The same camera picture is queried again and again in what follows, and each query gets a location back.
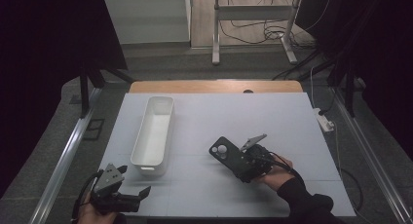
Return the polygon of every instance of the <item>hand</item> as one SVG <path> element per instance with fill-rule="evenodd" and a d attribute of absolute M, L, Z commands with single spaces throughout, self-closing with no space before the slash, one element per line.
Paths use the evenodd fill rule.
<path fill-rule="evenodd" d="M 105 215 L 100 214 L 92 204 L 89 203 L 91 193 L 85 198 L 85 205 L 80 207 L 78 224 L 112 224 L 116 218 L 116 212 L 109 212 Z"/>
<path fill-rule="evenodd" d="M 287 160 L 284 157 L 279 158 L 278 156 L 275 156 L 275 155 L 273 155 L 273 157 L 277 162 L 280 162 L 282 164 L 286 162 L 292 168 L 292 162 L 290 160 Z M 284 184 L 284 182 L 288 181 L 289 179 L 293 177 L 294 175 L 289 173 L 284 168 L 273 166 L 273 168 L 267 174 L 255 178 L 254 181 L 259 182 L 259 183 L 265 183 L 271 189 L 277 192 L 281 188 L 281 186 Z"/>

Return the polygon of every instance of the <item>white plastic bin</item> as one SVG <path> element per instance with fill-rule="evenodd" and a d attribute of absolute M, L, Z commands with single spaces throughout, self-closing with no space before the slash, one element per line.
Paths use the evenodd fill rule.
<path fill-rule="evenodd" d="M 169 144 L 172 133 L 173 99 L 152 96 L 137 135 L 131 163 L 145 175 L 162 175 L 168 167 Z"/>

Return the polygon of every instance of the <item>gray floor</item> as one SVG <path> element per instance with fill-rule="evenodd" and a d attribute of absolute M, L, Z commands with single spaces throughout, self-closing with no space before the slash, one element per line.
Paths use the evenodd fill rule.
<path fill-rule="evenodd" d="M 310 52 L 299 50 L 297 56 L 301 60 Z M 286 61 L 281 46 L 227 48 L 222 51 L 219 66 L 211 64 L 210 50 L 195 50 L 180 44 L 126 46 L 124 54 L 130 69 L 127 73 L 140 80 L 269 80 L 279 72 L 292 67 Z M 322 56 L 297 73 L 291 74 L 290 78 L 308 71 L 318 62 L 322 62 Z M 330 88 L 325 84 L 325 78 L 328 74 L 329 70 L 325 70 L 314 77 L 313 94 L 311 82 L 309 80 L 302 82 L 305 92 L 314 97 L 315 106 L 320 108 L 327 108 L 333 98 Z M 93 115 L 93 119 L 104 119 L 104 128 L 97 140 L 82 141 L 72 167 L 57 195 L 47 223 L 69 222 L 71 208 L 83 183 L 97 170 L 104 153 L 105 145 L 116 121 L 116 113 L 122 103 L 123 94 L 129 88 L 129 85 L 117 77 L 106 73 L 105 77 L 109 83 L 102 92 Z M 35 151 L 0 201 L 1 223 L 27 223 L 30 219 L 80 115 L 80 105 L 76 101 L 78 100 L 76 95 L 79 93 L 78 80 L 68 82 L 63 87 L 62 99 L 55 116 Z M 355 95 L 355 111 L 357 120 L 382 161 L 385 170 L 407 206 L 411 207 L 413 203 L 412 161 L 407 158 L 392 136 L 370 112 L 361 98 L 361 93 Z M 364 205 L 359 211 L 361 215 L 372 223 L 397 223 L 387 199 L 360 154 L 357 143 L 337 106 L 334 104 L 325 115 L 338 126 L 337 132 L 324 135 L 333 159 L 337 162 L 339 152 L 342 168 L 351 172 L 362 187 Z M 87 136 L 94 137 L 94 135 L 93 131 L 87 132 Z M 346 175 L 344 175 L 344 183 L 351 200 L 357 205 L 359 203 L 359 190 L 355 183 Z M 361 217 L 343 219 L 348 223 L 366 223 Z M 145 219 L 129 220 L 129 223 L 145 222 Z"/>

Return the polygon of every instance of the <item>white desk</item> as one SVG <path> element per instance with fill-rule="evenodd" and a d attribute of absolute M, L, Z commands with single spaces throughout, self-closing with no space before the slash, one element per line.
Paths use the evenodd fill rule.
<path fill-rule="evenodd" d="M 131 151 L 147 99 L 171 96 L 175 121 L 169 168 L 161 177 L 144 177 L 131 164 Z M 287 216 L 288 205 L 262 184 L 241 183 L 216 161 L 209 147 L 225 136 L 237 146 L 248 137 L 268 136 L 260 144 L 293 161 L 310 193 L 334 200 L 337 216 L 354 216 L 305 93 L 128 93 L 100 167 L 127 165 L 123 194 L 152 190 L 138 213 L 167 217 Z"/>

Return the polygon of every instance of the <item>black device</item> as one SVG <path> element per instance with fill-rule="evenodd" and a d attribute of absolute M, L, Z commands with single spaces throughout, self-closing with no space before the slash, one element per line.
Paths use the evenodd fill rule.
<path fill-rule="evenodd" d="M 277 162 L 273 155 L 265 147 L 257 144 L 265 138 L 267 134 L 262 134 L 250 138 L 246 144 L 238 148 L 224 136 L 209 148 L 209 154 L 216 160 L 230 169 L 242 182 L 249 183 L 252 179 L 268 173 L 274 166 L 278 166 L 291 172 L 305 186 L 300 174 L 291 168 L 287 163 Z"/>
<path fill-rule="evenodd" d="M 147 187 L 139 192 L 138 196 L 123 195 L 118 192 L 125 177 L 122 175 L 127 171 L 127 166 L 115 168 L 113 164 L 109 164 L 105 170 L 94 173 L 85 183 L 78 200 L 75 202 L 72 213 L 72 223 L 77 223 L 79 207 L 82 201 L 83 194 L 92 180 L 97 178 L 96 183 L 92 187 L 91 197 L 89 202 L 100 213 L 108 212 L 137 212 L 140 202 L 148 197 L 151 187 Z"/>

